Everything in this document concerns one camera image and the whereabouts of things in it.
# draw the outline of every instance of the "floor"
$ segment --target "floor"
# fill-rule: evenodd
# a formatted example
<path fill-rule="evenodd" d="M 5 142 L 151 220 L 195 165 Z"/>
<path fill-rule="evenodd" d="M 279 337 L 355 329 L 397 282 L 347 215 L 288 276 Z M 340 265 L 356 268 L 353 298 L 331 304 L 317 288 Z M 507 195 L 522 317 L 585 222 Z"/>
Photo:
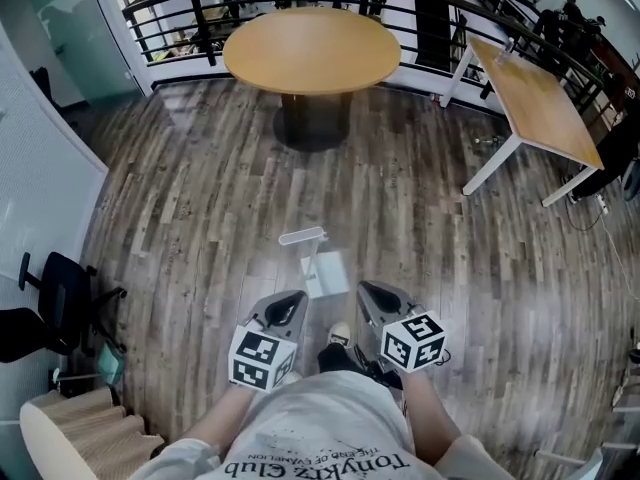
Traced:
<path fill-rule="evenodd" d="M 304 288 L 305 247 L 285 232 L 320 225 L 351 291 L 311 301 L 297 357 L 304 375 L 326 331 L 347 320 L 371 351 L 356 283 L 395 284 L 439 312 L 451 361 L 431 376 L 464 432 L 518 478 L 563 478 L 537 448 L 587 458 L 615 429 L 609 404 L 638 305 L 637 202 L 615 184 L 595 202 L 542 208 L 564 160 L 521 148 L 473 195 L 462 185 L 505 122 L 388 88 L 354 96 L 347 142 L 303 154 L 274 140 L 277 95 L 233 80 L 162 86 L 96 118 L 87 139 L 110 174 L 83 259 L 129 296 L 125 405 L 177 438 L 227 386 L 236 324 L 262 296 Z"/>

